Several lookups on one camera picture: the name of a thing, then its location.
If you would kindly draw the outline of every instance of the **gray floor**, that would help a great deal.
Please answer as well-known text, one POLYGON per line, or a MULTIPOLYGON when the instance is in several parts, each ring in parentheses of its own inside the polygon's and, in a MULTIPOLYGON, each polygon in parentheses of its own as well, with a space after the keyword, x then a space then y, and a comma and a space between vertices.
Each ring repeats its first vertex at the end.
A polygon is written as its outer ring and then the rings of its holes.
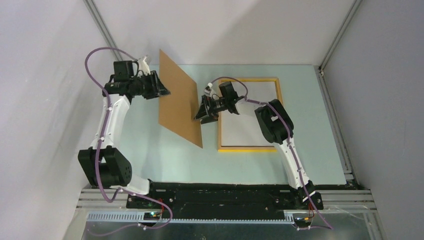
MULTIPOLYGON (((141 227, 129 227, 114 234, 105 236, 103 240, 281 240, 281 239, 337 239, 367 240, 370 239, 366 222, 361 214, 348 213, 326 214, 325 218, 335 230, 313 229, 296 231, 289 224, 192 224, 170 223, 168 226, 144 231, 141 227)), ((88 222, 86 228, 100 234, 108 233, 129 223, 122 222, 88 222)), ((317 217, 313 225, 321 225, 317 217)), ((96 240, 85 232, 83 240, 96 240)))

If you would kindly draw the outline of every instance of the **yellow frame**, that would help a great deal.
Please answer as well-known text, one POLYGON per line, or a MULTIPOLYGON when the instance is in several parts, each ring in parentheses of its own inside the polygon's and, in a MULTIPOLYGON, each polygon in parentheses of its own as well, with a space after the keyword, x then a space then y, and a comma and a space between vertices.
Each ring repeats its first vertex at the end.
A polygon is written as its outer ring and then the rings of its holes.
MULTIPOLYGON (((236 77, 237 80, 241 82, 274 82, 277 99, 283 104, 283 96, 281 94, 280 81, 278 77, 236 77)), ((232 79, 220 79, 219 84, 223 82, 236 82, 232 79)), ((218 118, 218 152, 251 152, 251 153, 260 153, 260 152, 276 152, 276 148, 273 146, 222 146, 221 140, 221 113, 219 113, 218 118)))

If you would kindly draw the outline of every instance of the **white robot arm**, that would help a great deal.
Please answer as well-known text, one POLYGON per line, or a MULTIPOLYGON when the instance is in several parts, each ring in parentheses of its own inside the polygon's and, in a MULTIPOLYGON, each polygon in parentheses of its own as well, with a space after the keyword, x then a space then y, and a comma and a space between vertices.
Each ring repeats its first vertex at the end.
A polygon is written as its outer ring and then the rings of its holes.
POLYGON ((148 63, 148 56, 143 57, 140 62, 113 63, 114 75, 104 86, 108 96, 103 93, 103 111, 94 140, 88 149, 80 150, 78 153, 78 161, 92 186, 98 186, 95 161, 99 161, 100 180, 105 188, 122 188, 142 195, 149 193, 149 180, 133 175, 131 161, 118 150, 124 119, 132 99, 139 95, 145 99, 153 99, 170 94, 159 80, 156 71, 150 71, 148 63))
POLYGON ((249 115, 256 117, 265 139, 274 145, 278 153, 281 155, 281 161, 288 177, 288 184, 292 187, 292 191, 296 193, 298 200, 303 203, 308 199, 308 195, 304 190, 304 185, 310 196, 315 194, 315 187, 305 172, 302 162, 295 147, 293 138, 293 122, 283 108, 278 99, 267 103, 276 110, 288 125, 287 132, 285 126, 280 119, 274 119, 276 113, 269 106, 254 103, 243 96, 238 96, 234 91, 230 81, 219 85, 222 96, 214 94, 212 85, 208 84, 205 89, 205 95, 202 96, 202 102, 195 120, 201 120, 202 124, 215 122, 218 120, 218 112, 229 111, 232 114, 249 115))

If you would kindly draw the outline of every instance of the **metal profile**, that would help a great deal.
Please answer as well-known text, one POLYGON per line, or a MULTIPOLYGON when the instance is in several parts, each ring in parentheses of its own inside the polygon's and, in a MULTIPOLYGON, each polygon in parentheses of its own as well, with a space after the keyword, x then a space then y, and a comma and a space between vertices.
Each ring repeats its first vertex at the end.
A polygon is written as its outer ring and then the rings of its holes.
MULTIPOLYGON (((152 220, 145 220, 144 214, 149 211, 90 211, 87 215, 87 222, 118 222, 118 223, 151 223, 152 220)), ((166 222, 168 218, 163 218, 161 222, 166 222)), ((180 224, 293 224, 292 213, 286 213, 285 219, 278 220, 227 220, 227 219, 172 219, 173 223, 180 224)))
POLYGON ((342 39, 343 35, 345 34, 346 29, 348 28, 349 24, 351 23, 352 18, 357 13, 361 3, 362 3, 362 0, 355 0, 352 3, 352 6, 350 6, 350 9, 347 12, 347 15, 344 17, 343 23, 341 24, 340 28, 338 29, 337 34, 335 35, 333 41, 331 42, 331 45, 328 48, 327 53, 325 54, 324 59, 321 62, 321 65, 319 66, 320 69, 326 68, 326 66, 327 66, 330 58, 332 57, 335 49, 339 45, 340 39, 342 39))
POLYGON ((369 238, 371 240, 383 240, 387 239, 385 233, 382 231, 380 225, 380 217, 378 213, 364 213, 363 219, 368 229, 369 238))
POLYGON ((341 166, 343 167, 344 176, 347 181, 355 179, 355 173, 352 167, 351 159, 349 157, 348 150, 346 148, 345 139, 342 135, 342 130, 337 119, 336 110, 334 108, 333 102, 330 98, 330 94, 327 88, 327 84, 321 75, 321 71, 318 66, 315 66, 316 78, 318 79, 318 85, 321 89, 322 98, 324 100, 324 105, 327 110, 328 119, 330 121, 331 130, 335 138, 335 144, 337 147, 338 154, 340 155, 341 166))
MULTIPOLYGON (((111 195, 113 189, 105 189, 106 194, 111 195)), ((317 190, 321 193, 324 204, 323 213, 376 213, 377 207, 374 203, 370 190, 317 190)), ((108 203, 103 199, 98 189, 83 189, 81 191, 77 209, 90 211, 112 211, 128 212, 126 208, 127 194, 118 193, 113 203, 108 203)), ((135 212, 151 212, 151 209, 138 209, 135 212)), ((307 213, 307 210, 285 210, 288 214, 307 213)))
MULTIPOLYGON (((90 12, 95 24, 97 25, 98 29, 100 30, 101 35, 103 36, 104 40, 106 41, 106 44, 108 47, 111 48, 118 48, 117 44, 114 41, 114 38, 111 35, 111 32, 109 31, 108 27, 106 26, 105 21, 103 20, 102 15, 99 12, 99 9, 97 8, 94 0, 84 0, 85 6, 87 7, 88 11, 90 12)), ((120 52, 113 50, 113 55, 117 61, 123 61, 122 55, 120 52)))

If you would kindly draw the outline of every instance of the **cardboard sheet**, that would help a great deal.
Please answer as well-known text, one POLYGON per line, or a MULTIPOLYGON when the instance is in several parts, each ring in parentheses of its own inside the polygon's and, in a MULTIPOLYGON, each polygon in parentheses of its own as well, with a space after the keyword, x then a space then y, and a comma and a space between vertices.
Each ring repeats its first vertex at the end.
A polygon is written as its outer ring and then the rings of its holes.
POLYGON ((171 92, 159 98, 159 124, 203 148, 200 121, 193 118, 199 108, 197 84, 162 50, 159 78, 171 92))

